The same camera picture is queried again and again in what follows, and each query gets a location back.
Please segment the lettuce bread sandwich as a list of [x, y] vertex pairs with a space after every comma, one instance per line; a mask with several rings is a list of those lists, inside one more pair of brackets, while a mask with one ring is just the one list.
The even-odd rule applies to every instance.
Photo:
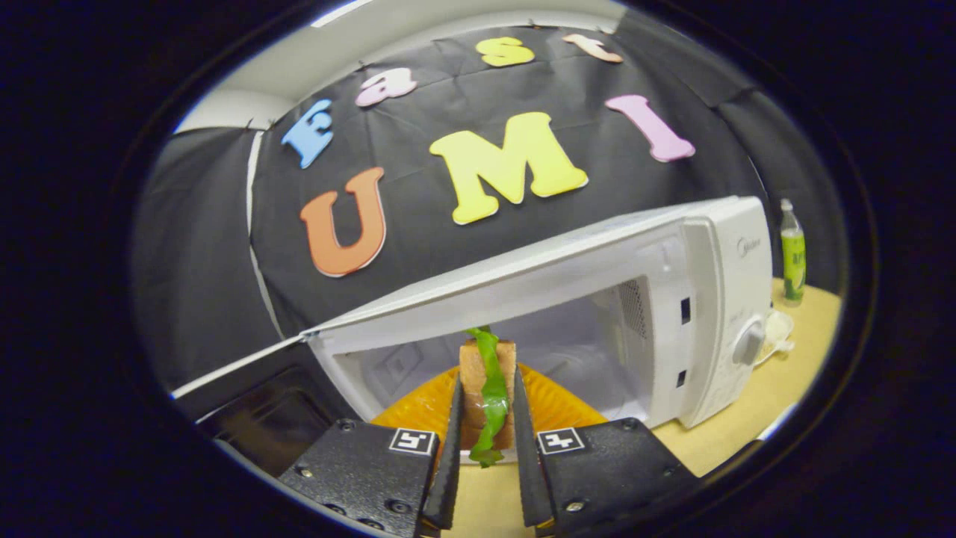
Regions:
[[515, 444], [515, 342], [502, 340], [488, 326], [471, 328], [459, 348], [463, 386], [462, 447], [481, 468], [504, 460]]

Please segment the white divided grain plate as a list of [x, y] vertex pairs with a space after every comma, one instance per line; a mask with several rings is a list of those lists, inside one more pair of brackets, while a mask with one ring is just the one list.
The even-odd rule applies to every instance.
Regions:
[[788, 354], [795, 347], [795, 343], [789, 340], [795, 328], [795, 322], [789, 314], [771, 309], [767, 313], [765, 322], [766, 334], [754, 367], [764, 364], [775, 355]]

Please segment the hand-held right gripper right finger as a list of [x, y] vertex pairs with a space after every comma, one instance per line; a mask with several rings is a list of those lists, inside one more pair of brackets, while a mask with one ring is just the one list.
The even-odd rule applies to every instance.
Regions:
[[641, 420], [535, 432], [521, 371], [513, 391], [521, 506], [536, 538], [610, 538], [654, 525], [699, 486]]

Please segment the white microwave oven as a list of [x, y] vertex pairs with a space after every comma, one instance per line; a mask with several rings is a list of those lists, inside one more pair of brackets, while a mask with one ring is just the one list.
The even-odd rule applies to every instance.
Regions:
[[174, 389], [184, 401], [307, 344], [365, 421], [457, 366], [468, 328], [608, 420], [691, 428], [739, 397], [772, 304], [761, 202], [727, 197], [613, 217], [420, 280]]

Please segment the green drink bottle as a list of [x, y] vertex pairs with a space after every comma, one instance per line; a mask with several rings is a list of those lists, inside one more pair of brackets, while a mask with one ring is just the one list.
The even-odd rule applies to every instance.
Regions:
[[784, 303], [796, 307], [802, 303], [806, 285], [806, 243], [802, 225], [793, 211], [792, 201], [780, 201], [782, 221], [780, 241], [783, 255]]

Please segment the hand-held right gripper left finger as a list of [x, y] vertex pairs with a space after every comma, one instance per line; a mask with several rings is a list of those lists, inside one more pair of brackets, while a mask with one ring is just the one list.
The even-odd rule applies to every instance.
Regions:
[[298, 501], [345, 525], [391, 538], [440, 538], [459, 487], [464, 389], [449, 370], [426, 382], [436, 395], [397, 402], [433, 429], [339, 419], [278, 477]]

